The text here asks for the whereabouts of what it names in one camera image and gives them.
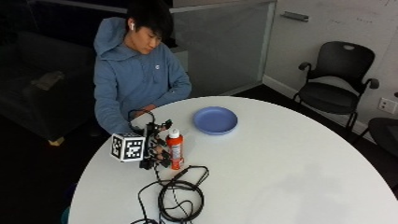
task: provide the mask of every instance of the blue hoodie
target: blue hoodie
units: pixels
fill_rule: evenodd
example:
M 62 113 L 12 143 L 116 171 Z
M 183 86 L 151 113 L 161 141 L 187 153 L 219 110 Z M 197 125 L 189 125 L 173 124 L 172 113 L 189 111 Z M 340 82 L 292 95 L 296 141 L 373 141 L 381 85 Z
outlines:
M 192 85 L 180 61 L 160 43 L 149 54 L 124 44 L 125 19 L 104 19 L 95 39 L 96 118 L 109 133 L 131 133 L 128 112 L 188 97 Z

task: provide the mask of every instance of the young man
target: young man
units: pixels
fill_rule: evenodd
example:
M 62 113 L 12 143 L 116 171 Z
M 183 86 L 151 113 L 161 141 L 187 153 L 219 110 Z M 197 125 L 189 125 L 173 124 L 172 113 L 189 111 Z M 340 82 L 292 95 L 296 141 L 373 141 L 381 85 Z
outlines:
M 188 97 L 192 85 L 163 44 L 173 18 L 163 0 L 132 0 L 127 19 L 103 20 L 95 39 L 96 118 L 109 133 L 129 133 L 128 119 Z

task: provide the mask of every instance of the chair leg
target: chair leg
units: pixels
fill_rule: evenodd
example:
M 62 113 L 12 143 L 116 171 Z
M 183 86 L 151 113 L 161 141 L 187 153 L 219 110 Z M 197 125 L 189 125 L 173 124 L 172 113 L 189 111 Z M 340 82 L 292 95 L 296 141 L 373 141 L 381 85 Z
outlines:
M 302 100 L 300 99 L 298 102 L 297 102 L 297 108 L 296 108 L 296 111 L 300 110 L 300 107 L 301 107 L 301 103 L 302 103 Z
M 353 126 L 356 125 L 357 118 L 358 118 L 358 113 L 353 112 L 350 114 L 350 118 L 349 118 L 349 121 L 348 121 L 348 124 L 346 124 L 346 130 L 348 130 L 346 138 L 350 137 L 352 129 L 353 129 Z
M 60 137 L 58 140 L 55 140 L 55 141 L 50 141 L 48 140 L 48 142 L 50 142 L 50 144 L 54 146 L 54 147 L 59 147 L 62 144 L 63 144 L 63 142 L 66 141 L 66 138 L 64 137 Z
M 352 144 L 354 145 L 361 138 L 364 138 L 365 134 L 370 131 L 370 128 L 368 128 L 360 135 L 358 137 L 353 140 Z
M 298 96 L 298 93 L 294 95 L 294 101 L 296 101 L 296 97 Z

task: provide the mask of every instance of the wall outlet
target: wall outlet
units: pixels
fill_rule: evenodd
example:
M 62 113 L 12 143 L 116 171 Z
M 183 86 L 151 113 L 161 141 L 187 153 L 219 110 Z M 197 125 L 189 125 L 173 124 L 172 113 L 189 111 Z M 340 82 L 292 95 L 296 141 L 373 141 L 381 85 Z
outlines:
M 398 104 L 397 102 L 386 98 L 382 98 L 381 103 L 378 104 L 378 108 L 386 111 L 388 113 L 394 114 L 397 109 L 397 104 Z

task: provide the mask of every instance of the hood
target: hood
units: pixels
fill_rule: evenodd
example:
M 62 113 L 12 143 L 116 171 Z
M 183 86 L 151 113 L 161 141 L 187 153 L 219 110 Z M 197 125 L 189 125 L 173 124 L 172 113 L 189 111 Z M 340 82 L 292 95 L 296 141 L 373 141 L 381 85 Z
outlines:
M 125 19 L 104 19 L 95 39 L 95 49 L 101 60 L 121 61 L 136 56 L 139 52 L 124 46 Z

